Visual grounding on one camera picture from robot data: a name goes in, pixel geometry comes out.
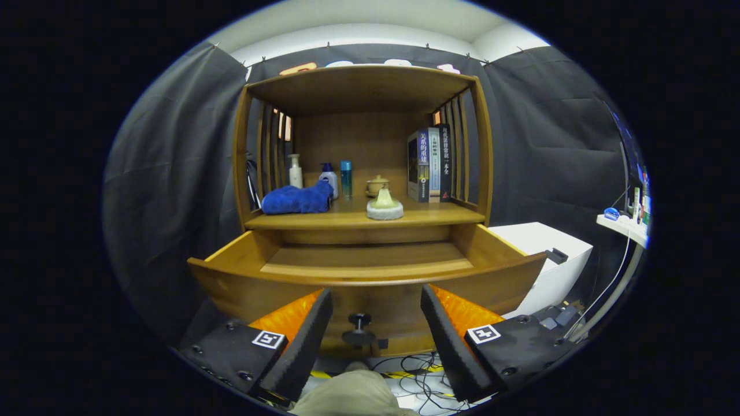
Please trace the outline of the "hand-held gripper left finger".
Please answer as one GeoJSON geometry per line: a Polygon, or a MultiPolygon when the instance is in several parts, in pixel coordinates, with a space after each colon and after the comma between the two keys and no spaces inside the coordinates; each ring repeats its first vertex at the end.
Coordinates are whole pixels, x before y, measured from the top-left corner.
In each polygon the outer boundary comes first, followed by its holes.
{"type": "Polygon", "coordinates": [[[333,313],[329,289],[306,295],[261,323],[223,321],[179,352],[196,370],[240,395],[298,401],[333,313]]]}

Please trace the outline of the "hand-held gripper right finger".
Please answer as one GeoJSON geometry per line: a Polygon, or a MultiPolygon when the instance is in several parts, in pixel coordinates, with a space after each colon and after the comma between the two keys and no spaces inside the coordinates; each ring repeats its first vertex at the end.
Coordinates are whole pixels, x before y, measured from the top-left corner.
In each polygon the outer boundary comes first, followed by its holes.
{"type": "Polygon", "coordinates": [[[431,284],[422,287],[420,307],[459,401],[521,390],[576,347],[557,328],[547,328],[534,316],[503,319],[431,284]]]}

